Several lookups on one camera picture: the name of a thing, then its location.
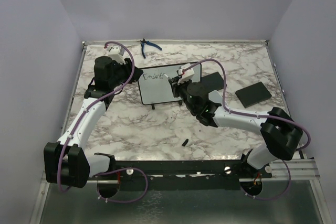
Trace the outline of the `black framed whiteboard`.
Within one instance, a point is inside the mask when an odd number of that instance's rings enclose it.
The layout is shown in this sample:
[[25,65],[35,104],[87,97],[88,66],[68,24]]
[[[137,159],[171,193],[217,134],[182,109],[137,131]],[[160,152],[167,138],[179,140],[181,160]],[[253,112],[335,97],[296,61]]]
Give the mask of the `black framed whiteboard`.
[[142,68],[143,74],[138,80],[141,102],[144,105],[182,101],[173,97],[168,78],[177,76],[177,71],[184,63]]

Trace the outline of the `black rectangular eraser block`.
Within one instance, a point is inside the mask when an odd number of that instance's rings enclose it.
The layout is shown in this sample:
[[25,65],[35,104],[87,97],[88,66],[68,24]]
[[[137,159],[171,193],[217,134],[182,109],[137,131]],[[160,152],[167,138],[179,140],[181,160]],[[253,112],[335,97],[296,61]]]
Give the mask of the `black rectangular eraser block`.
[[201,83],[208,92],[219,91],[224,87],[224,79],[219,72],[214,72],[202,77]]

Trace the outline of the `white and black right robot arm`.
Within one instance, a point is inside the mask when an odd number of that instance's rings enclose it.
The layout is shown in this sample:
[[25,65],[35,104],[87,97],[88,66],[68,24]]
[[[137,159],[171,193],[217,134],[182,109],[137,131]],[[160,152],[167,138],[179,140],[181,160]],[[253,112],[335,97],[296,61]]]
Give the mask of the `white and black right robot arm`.
[[189,80],[179,83],[179,77],[175,77],[169,79],[169,84],[174,97],[181,98],[202,125],[231,127],[263,137],[264,143],[249,151],[241,164],[241,171],[246,177],[254,177],[266,164],[277,159],[292,160],[303,131],[283,109],[274,107],[263,112],[233,112],[224,107],[219,92],[208,92],[201,82]]

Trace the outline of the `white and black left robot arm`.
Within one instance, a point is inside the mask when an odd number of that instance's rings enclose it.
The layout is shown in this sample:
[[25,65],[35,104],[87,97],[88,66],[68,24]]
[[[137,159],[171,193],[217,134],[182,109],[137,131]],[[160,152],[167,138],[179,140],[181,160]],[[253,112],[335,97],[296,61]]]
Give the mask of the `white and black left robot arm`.
[[46,180],[58,186],[82,188],[94,175],[110,179],[116,172],[112,156],[94,154],[87,157],[85,147],[115,93],[126,84],[137,82],[143,71],[134,65],[132,57],[101,56],[94,62],[94,76],[79,113],[57,142],[47,143],[44,148]]

